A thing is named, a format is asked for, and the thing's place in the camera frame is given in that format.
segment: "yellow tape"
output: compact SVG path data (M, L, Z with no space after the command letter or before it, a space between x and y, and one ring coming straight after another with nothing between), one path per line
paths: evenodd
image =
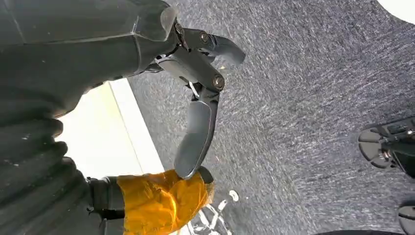
M124 235L166 235L179 230L211 200L199 173L181 179L174 170L142 176L119 176L125 204Z

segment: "bolt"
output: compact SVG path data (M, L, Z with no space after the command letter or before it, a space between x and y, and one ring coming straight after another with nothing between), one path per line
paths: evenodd
M209 35L208 35L208 33L206 33L206 32L204 32L204 31L202 31L202 32L200 33L200 41L202 41L202 43L208 43L208 40L209 40Z
M379 150L379 158L388 162L392 158L390 150Z
M223 88L224 88L224 86L225 86L225 80L224 80L224 78L223 78L220 74L217 74L217 75L213 78L213 85L214 85L217 89L219 89L219 90L223 89Z
M176 28L176 30L177 30L177 32L179 34L183 34L184 33L184 29L183 29L183 27L179 23L175 24L174 27Z

